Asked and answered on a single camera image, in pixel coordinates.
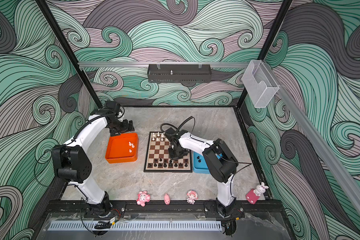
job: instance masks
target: white bunny figurine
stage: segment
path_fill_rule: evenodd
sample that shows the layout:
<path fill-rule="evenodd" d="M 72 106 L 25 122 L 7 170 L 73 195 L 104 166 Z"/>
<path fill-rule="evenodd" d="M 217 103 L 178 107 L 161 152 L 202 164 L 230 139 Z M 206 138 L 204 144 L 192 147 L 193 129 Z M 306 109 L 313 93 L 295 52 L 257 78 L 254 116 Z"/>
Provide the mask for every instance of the white bunny figurine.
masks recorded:
<path fill-rule="evenodd" d="M 257 185 L 256 189 L 253 190 L 254 194 L 256 196 L 260 196 L 262 193 L 265 193 L 265 190 L 269 188 L 264 184 L 264 182 L 261 182 L 261 185 Z"/>

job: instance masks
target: wavy patterned wallpaper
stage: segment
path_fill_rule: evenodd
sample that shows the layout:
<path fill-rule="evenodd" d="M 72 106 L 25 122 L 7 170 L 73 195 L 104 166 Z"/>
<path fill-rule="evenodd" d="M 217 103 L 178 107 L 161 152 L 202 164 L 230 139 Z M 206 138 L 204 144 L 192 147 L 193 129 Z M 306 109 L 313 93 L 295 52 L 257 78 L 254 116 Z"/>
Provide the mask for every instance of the wavy patterned wallpaper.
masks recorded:
<path fill-rule="evenodd" d="M 281 2 L 48 0 L 48 5 L 79 61 L 241 62 L 258 57 Z M 125 105 L 236 105 L 243 90 L 241 69 L 217 68 L 213 82 L 186 86 L 149 83 L 146 68 L 86 71 L 103 101 Z"/>
<path fill-rule="evenodd" d="M 266 61 L 360 186 L 360 0 L 289 10 Z M 278 95 L 245 100 L 270 189 L 298 239 L 360 239 L 360 217 Z"/>
<path fill-rule="evenodd" d="M 0 240 L 30 239 L 50 199 L 51 155 L 92 109 L 86 88 L 62 98 L 76 72 L 34 0 L 0 1 Z"/>

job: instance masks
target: orange plastic box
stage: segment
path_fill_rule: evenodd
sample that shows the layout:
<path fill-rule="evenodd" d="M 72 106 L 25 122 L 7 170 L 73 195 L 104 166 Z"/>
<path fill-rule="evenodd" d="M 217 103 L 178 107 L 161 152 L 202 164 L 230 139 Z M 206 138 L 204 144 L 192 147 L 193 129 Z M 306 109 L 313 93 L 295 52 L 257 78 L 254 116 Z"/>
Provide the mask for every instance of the orange plastic box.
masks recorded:
<path fill-rule="evenodd" d="M 136 133 L 123 133 L 119 136 L 110 137 L 106 152 L 106 160 L 109 163 L 134 162 L 137 160 L 139 137 Z"/>

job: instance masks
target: pink plush toy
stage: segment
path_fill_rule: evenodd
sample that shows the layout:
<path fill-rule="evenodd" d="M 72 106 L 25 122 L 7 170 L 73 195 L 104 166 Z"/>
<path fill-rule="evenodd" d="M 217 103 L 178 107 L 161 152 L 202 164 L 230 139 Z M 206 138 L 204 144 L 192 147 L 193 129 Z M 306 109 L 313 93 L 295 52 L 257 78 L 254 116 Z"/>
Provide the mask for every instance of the pink plush toy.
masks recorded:
<path fill-rule="evenodd" d="M 149 202 L 149 200 L 151 200 L 151 196 L 147 193 L 147 191 L 139 191 L 139 194 L 137 195 L 138 205 L 144 207 L 145 203 Z"/>
<path fill-rule="evenodd" d="M 189 190 L 187 193 L 187 202 L 189 204 L 195 204 L 195 200 L 197 200 L 197 193 L 195 190 Z"/>
<path fill-rule="evenodd" d="M 169 203 L 171 202 L 171 199 L 169 198 L 169 195 L 168 194 L 165 194 L 164 195 L 164 202 L 165 204 L 169 205 Z"/>

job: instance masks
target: pink block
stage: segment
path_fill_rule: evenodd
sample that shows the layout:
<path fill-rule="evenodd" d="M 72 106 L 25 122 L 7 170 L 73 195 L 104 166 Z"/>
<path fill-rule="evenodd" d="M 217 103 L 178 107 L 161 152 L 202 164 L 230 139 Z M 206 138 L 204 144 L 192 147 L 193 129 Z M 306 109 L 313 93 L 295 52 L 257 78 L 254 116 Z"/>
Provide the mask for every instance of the pink block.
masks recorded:
<path fill-rule="evenodd" d="M 254 189 L 251 189 L 247 195 L 245 195 L 245 198 L 250 202 L 251 204 L 255 204 L 256 201 L 259 199 L 260 196 L 256 196 L 253 192 Z"/>

